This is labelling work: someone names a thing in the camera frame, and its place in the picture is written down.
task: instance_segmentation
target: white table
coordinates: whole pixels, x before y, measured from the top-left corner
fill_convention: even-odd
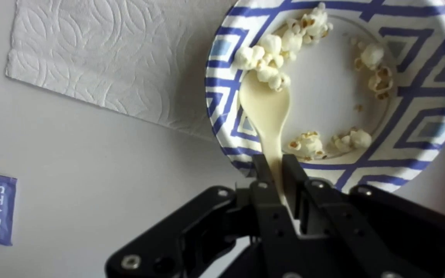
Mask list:
[[[203,186],[245,181],[197,140],[4,76],[15,0],[0,0],[0,172],[19,177],[0,278],[98,278],[112,251]],[[445,151],[402,195],[445,211]]]

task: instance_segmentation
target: geometric pattern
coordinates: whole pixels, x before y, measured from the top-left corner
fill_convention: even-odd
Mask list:
[[[262,152],[257,131],[239,103],[243,72],[232,66],[242,44],[254,44],[287,13],[311,9],[310,0],[240,0],[217,30],[206,69],[208,115],[223,152],[243,172]],[[396,189],[416,177],[445,141],[445,2],[441,0],[327,0],[367,27],[398,59],[398,95],[373,144],[351,161],[304,161],[311,175],[345,192],[359,181]]]

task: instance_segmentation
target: white spoon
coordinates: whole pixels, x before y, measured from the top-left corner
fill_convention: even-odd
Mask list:
[[[290,114],[290,89],[273,90],[249,72],[240,87],[240,104],[260,134],[277,191],[282,202],[288,205],[282,174],[282,132]]]

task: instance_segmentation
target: paper plate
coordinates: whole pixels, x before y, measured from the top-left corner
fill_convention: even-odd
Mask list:
[[[293,110],[283,143],[319,129],[325,135],[362,123],[375,141],[364,151],[304,161],[310,175],[325,177],[345,192],[359,181],[395,191],[415,178],[445,143],[445,1],[330,0],[336,24],[331,36],[304,49],[287,67],[293,76]],[[287,18],[316,7],[308,0],[240,0],[222,22],[206,69],[208,112],[223,152],[248,172],[262,143],[239,103],[245,72],[232,66],[236,52],[274,32]],[[396,89],[387,101],[355,103],[359,76],[351,66],[350,36],[379,41],[396,69]]]

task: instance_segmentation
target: white napkin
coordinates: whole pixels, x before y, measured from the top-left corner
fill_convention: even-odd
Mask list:
[[[7,75],[211,137],[205,67],[236,0],[18,0]]]

